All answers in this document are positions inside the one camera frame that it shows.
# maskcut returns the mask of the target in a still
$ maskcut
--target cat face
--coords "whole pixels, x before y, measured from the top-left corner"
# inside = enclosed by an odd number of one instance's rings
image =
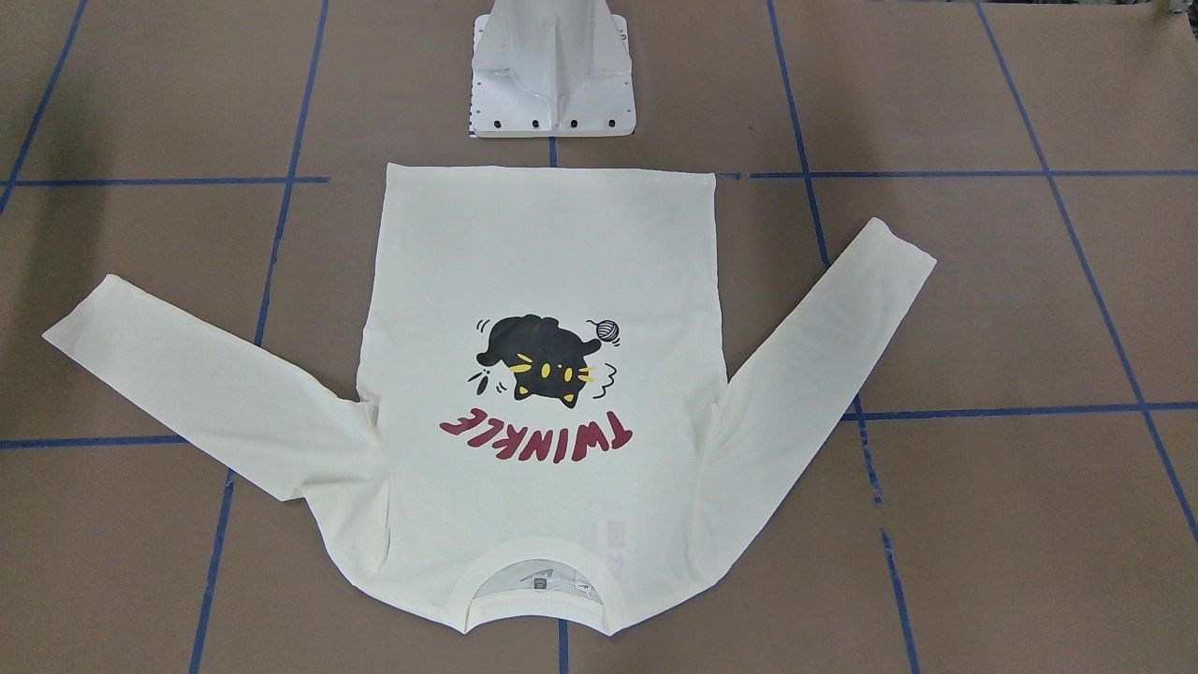
[[[555,317],[527,314],[496,322],[488,348],[477,360],[484,368],[500,362],[508,366],[516,381],[515,400],[544,396],[573,409],[579,394],[593,381],[586,357],[599,347],[599,340],[583,342],[577,334],[558,327]]]

